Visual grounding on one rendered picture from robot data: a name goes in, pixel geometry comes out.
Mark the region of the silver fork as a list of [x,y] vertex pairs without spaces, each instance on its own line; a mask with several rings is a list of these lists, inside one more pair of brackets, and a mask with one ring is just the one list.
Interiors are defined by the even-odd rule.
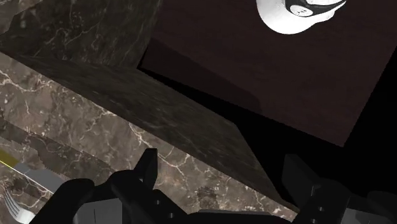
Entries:
[[4,201],[11,216],[20,224],[29,224],[34,219],[35,214],[19,206],[7,190],[4,191]]

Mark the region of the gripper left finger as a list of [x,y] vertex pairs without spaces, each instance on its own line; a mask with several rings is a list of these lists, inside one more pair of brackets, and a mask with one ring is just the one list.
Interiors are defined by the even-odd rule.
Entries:
[[187,213],[160,190],[158,150],[147,148],[132,170],[116,171],[101,185],[66,181],[30,224],[186,224]]

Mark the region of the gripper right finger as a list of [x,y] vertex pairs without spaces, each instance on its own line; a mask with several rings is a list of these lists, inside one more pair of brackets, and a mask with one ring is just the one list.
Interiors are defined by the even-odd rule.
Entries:
[[282,183],[300,210],[293,224],[397,224],[384,206],[320,178],[297,155],[285,156]]

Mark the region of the yellow-handled knife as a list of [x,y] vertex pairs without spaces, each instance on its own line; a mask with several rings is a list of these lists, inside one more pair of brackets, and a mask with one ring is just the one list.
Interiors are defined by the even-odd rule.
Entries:
[[2,149],[0,149],[0,162],[52,193],[65,182],[51,170],[31,169]]

